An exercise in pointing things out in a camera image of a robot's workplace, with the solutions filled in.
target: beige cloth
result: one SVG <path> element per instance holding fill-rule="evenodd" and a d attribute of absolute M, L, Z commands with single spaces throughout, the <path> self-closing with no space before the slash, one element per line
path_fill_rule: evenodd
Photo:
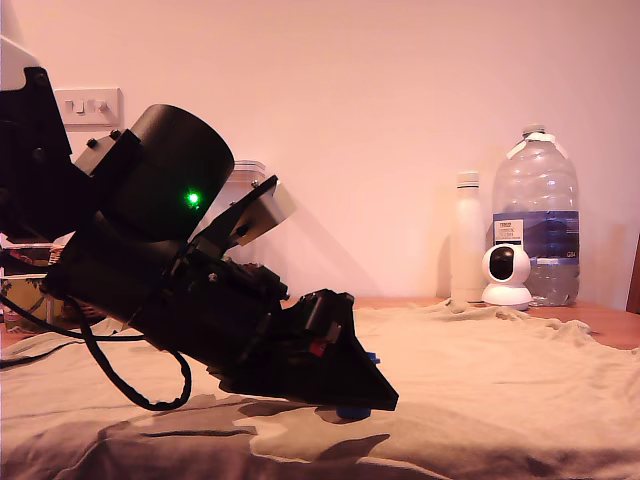
<path fill-rule="evenodd" d="M 395 412 L 357 422 L 230 396 L 197 362 L 194 398 L 149 413 L 77 344 L 3 371 L 2 478 L 640 478 L 638 349 L 600 345 L 577 321 L 451 302 L 359 310 L 356 332 L 400 394 Z M 60 341 L 39 337 L 5 357 Z M 103 347 L 150 399 L 179 394 L 169 355 Z"/>

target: green led light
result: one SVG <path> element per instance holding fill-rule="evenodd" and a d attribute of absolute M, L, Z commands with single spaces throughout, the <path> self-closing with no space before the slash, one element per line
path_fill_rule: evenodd
<path fill-rule="evenodd" d="M 196 192 L 189 192 L 185 195 L 185 200 L 189 205 L 189 208 L 195 208 L 196 210 L 200 208 L 200 195 Z"/>

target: black cable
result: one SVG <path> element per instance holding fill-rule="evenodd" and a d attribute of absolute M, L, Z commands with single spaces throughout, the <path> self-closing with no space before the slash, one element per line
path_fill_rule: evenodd
<path fill-rule="evenodd" d="M 118 390 L 120 390 L 129 400 L 131 400 L 139 407 L 154 412 L 173 410 L 187 403 L 187 400 L 189 400 L 189 395 L 191 395 L 191 369 L 189 368 L 189 364 L 187 363 L 187 361 L 182 355 L 180 355 L 180 353 L 175 350 L 168 350 L 168 352 L 173 355 L 176 360 L 178 360 L 178 363 L 180 363 L 180 370 L 182 372 L 182 376 L 184 377 L 184 387 L 182 389 L 182 394 L 179 398 L 176 398 L 173 402 L 170 403 L 151 403 L 147 398 L 138 393 L 133 387 L 131 387 L 122 378 L 120 378 L 120 376 L 118 376 L 113 368 L 111 368 L 109 360 L 98 346 L 96 337 L 94 337 L 93 332 L 91 331 L 91 327 L 89 326 L 89 321 L 84 315 L 82 308 L 80 308 L 80 305 L 78 305 L 78 303 L 73 298 L 67 297 L 65 301 L 74 308 L 74 310 L 80 317 L 80 330 L 82 331 L 84 341 L 87 344 L 89 352 L 98 363 L 98 365 L 100 365 L 100 368 L 102 368 L 102 371 L 107 375 L 109 380 L 111 380 L 111 382 L 118 388 Z"/>
<path fill-rule="evenodd" d="M 32 323 L 35 323 L 36 325 L 44 328 L 45 330 L 59 333 L 60 335 L 64 335 L 65 337 L 78 338 L 80 340 L 84 340 L 84 335 L 82 335 L 81 333 L 70 332 L 69 330 L 58 327 L 57 325 L 52 325 L 50 323 L 45 322 L 44 320 L 40 320 L 38 317 L 27 312 L 26 310 L 21 308 L 19 305 L 16 305 L 7 297 L 1 294 L 0 294 L 0 303 L 6 305 L 21 317 L 29 320 Z M 130 336 L 122 336 L 122 337 L 106 337 L 103 335 L 96 335 L 93 338 L 100 342 L 137 342 L 145 339 L 144 335 L 130 335 Z"/>
<path fill-rule="evenodd" d="M 57 347 L 49 350 L 48 352 L 40 353 L 38 355 L 34 355 L 33 357 L 17 357 L 17 358 L 0 358 L 0 370 L 4 370 L 6 368 L 16 367 L 18 365 L 26 365 L 28 363 L 33 363 L 37 360 L 42 360 L 45 357 L 48 357 L 53 352 L 57 352 L 63 347 L 67 345 L 73 345 L 74 343 L 83 343 L 76 342 L 74 340 L 70 340 L 67 343 L 63 343 L 62 345 L 58 345 Z"/>

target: security camera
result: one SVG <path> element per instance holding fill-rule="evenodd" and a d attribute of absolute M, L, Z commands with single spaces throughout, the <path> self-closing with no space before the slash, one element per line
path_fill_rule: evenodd
<path fill-rule="evenodd" d="M 529 308 L 533 298 L 524 282 L 529 278 L 531 263 L 521 246 L 502 243 L 490 248 L 482 258 L 482 272 L 489 280 L 483 302 L 516 310 Z"/>

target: white light switch plate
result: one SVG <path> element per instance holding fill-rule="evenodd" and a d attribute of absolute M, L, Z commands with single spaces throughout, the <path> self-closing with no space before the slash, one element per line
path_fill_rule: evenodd
<path fill-rule="evenodd" d="M 55 90 L 65 125 L 120 126 L 119 88 Z"/>

